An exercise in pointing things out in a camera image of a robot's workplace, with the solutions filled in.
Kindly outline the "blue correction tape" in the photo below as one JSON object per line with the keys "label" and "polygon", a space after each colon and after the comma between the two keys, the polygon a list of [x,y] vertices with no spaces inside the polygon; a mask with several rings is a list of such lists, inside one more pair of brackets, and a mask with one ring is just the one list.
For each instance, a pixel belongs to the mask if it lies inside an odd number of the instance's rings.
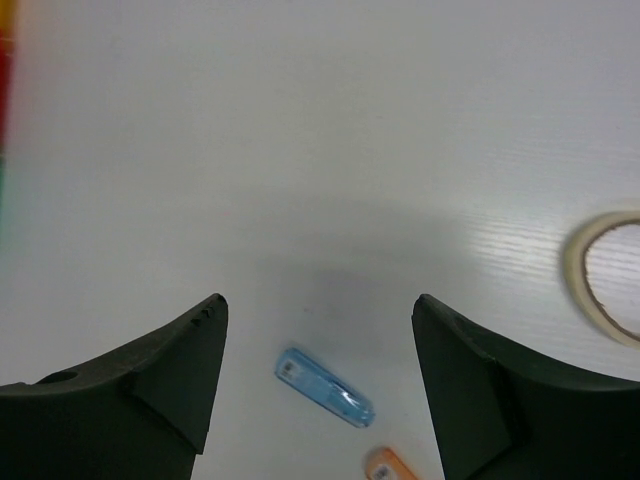
{"label": "blue correction tape", "polygon": [[298,348],[282,352],[275,363],[274,374],[307,399],[356,428],[368,428],[376,417],[369,398]]}

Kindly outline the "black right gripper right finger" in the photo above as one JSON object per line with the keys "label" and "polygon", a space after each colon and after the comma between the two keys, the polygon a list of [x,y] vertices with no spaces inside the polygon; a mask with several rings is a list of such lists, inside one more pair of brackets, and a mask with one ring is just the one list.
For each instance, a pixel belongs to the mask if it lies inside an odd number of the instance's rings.
{"label": "black right gripper right finger", "polygon": [[412,325],[445,478],[638,478],[638,382],[543,355],[431,295]]}

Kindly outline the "beige masking tape roll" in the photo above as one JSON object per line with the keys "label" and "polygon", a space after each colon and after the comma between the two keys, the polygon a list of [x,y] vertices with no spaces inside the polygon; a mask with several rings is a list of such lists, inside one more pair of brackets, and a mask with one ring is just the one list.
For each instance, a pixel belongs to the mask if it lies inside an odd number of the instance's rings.
{"label": "beige masking tape roll", "polygon": [[599,302],[588,279],[589,249],[604,235],[639,225],[639,210],[605,212],[586,220],[567,238],[561,255],[562,276],[578,310],[602,333],[626,347],[639,349],[639,334],[619,324]]}

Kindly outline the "orange correction tape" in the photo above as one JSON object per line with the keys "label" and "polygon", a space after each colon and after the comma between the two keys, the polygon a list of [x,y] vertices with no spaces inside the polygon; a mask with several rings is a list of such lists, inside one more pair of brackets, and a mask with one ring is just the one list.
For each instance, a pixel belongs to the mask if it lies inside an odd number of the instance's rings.
{"label": "orange correction tape", "polygon": [[418,480],[418,476],[390,447],[378,447],[365,458],[368,480]]}

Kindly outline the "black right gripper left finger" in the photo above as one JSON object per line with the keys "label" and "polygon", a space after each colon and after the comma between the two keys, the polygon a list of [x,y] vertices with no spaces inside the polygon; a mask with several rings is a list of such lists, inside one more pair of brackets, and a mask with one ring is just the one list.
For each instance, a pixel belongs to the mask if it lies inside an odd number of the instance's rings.
{"label": "black right gripper left finger", "polygon": [[227,328],[228,303],[213,294],[92,360],[2,386],[2,478],[191,478]]}

